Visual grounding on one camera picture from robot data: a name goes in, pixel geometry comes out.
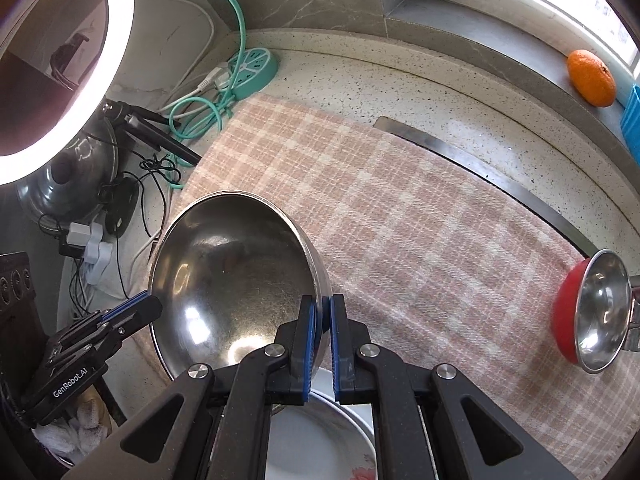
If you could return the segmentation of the left gloved hand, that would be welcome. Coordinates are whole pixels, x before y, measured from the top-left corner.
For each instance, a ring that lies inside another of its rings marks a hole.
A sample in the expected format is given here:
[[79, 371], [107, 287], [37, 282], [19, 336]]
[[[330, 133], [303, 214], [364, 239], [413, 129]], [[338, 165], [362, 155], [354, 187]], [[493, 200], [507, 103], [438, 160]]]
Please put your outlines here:
[[106, 405], [90, 387], [50, 424], [35, 426], [32, 434], [50, 453], [77, 465], [112, 433], [112, 419]]

